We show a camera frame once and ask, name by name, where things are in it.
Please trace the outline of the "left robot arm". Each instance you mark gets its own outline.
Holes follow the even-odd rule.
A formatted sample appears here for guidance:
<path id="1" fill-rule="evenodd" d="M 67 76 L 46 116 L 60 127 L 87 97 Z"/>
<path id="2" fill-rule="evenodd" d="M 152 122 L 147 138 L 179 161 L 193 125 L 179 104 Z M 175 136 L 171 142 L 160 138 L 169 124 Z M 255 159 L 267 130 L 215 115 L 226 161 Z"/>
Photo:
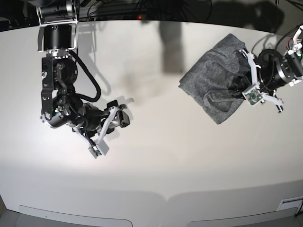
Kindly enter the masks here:
<path id="1" fill-rule="evenodd" d="M 272 49 L 264 49 L 258 56 L 240 49 L 239 53 L 250 67 L 243 77 L 233 81 L 229 89 L 233 98 L 246 100 L 251 106 L 271 102 L 283 112 L 283 100 L 276 96 L 277 89 L 294 86 L 303 80 L 303 32 L 300 24 L 282 38 Z"/>

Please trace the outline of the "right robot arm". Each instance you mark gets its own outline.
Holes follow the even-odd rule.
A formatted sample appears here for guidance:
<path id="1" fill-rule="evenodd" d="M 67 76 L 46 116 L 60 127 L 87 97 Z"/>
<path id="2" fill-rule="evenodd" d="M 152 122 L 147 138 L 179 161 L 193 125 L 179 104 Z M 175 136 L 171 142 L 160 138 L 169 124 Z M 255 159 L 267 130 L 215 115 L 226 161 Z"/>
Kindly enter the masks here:
<path id="1" fill-rule="evenodd" d="M 36 4 L 39 19 L 37 49 L 42 59 L 41 120 L 51 128 L 67 125 L 89 145 L 94 157 L 109 151 L 105 136 L 116 127 L 127 127 L 126 105 L 117 100 L 104 110 L 94 106 L 101 88 L 78 55 L 80 4 L 77 0 L 40 0 Z M 74 83 L 78 68 L 88 76 L 96 89 L 94 97 L 76 92 Z"/>

